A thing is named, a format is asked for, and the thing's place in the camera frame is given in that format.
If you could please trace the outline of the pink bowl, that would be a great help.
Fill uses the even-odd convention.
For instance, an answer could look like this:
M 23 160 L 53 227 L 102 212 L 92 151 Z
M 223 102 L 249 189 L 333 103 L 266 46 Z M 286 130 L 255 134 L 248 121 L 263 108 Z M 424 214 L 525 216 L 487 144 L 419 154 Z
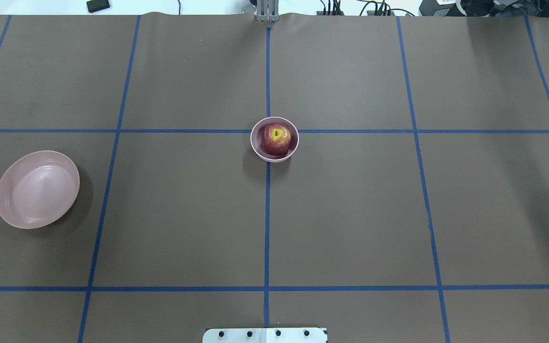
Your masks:
M 272 156 L 269 154 L 266 154 L 264 150 L 262 150 L 261 146 L 261 135 L 262 131 L 264 130 L 265 126 L 270 123 L 281 123 L 285 126 L 287 126 L 292 131 L 292 143 L 290 146 L 290 149 L 288 150 L 288 153 L 283 156 Z M 261 121 L 258 121 L 257 124 L 253 127 L 250 134 L 250 143 L 251 148 L 253 148 L 253 151 L 259 156 L 259 158 L 263 159 L 266 162 L 283 162 L 287 159 L 290 159 L 292 154 L 296 152 L 296 149 L 299 145 L 299 131 L 294 124 L 292 124 L 291 121 L 284 119 L 283 117 L 267 117 L 266 119 L 263 119 Z

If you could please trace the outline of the orange black power strip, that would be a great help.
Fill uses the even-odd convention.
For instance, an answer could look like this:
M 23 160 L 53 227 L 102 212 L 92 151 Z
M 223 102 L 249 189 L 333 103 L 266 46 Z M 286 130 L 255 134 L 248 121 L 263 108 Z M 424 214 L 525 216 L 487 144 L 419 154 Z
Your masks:
M 345 16 L 350 15 L 352 17 L 377 17 L 374 10 L 357 10 L 357 11 L 349 11 L 349 10 L 340 10 L 340 11 L 334 11 L 334 10 L 318 10 L 315 13 L 317 16 Z M 394 17 L 394 12 L 384 12 L 382 14 L 379 14 L 379 17 Z

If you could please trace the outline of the red apple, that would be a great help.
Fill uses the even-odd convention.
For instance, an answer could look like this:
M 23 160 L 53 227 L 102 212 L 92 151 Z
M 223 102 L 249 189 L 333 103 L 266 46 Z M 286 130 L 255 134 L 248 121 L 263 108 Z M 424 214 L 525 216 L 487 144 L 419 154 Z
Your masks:
M 270 123 L 262 131 L 262 150 L 272 156 L 286 155 L 290 149 L 292 138 L 292 131 L 287 126 L 281 123 Z

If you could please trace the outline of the pink plate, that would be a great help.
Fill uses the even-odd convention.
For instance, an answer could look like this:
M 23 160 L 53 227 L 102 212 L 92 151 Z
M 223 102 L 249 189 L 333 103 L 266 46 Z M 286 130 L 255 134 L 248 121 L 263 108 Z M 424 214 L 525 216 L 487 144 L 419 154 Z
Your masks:
M 9 225 L 33 230 L 67 213 L 78 197 L 81 179 L 72 159 L 58 152 L 32 152 L 0 178 L 0 217 Z

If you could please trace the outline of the small black square device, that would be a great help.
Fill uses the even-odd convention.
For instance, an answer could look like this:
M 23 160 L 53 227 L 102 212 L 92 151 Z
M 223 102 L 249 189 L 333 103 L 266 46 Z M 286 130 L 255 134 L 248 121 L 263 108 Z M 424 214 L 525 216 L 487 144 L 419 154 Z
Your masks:
M 88 0 L 86 2 L 87 11 L 96 13 L 101 10 L 106 10 L 111 7 L 109 0 Z

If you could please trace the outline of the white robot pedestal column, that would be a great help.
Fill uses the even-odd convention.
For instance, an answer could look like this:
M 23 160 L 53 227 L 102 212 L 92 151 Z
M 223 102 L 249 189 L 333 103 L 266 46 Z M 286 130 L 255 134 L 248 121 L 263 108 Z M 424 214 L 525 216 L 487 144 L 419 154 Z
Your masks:
M 212 328 L 204 332 L 203 343 L 327 343 L 326 328 Z

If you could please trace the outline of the aluminium frame post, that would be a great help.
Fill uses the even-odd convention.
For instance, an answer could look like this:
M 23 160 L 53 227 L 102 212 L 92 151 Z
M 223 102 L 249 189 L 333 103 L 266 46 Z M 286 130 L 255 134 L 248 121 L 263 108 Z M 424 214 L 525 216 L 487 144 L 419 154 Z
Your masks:
M 253 2 L 255 2 L 255 17 L 258 22 L 278 22 L 280 20 L 279 0 L 251 0 L 251 3 Z

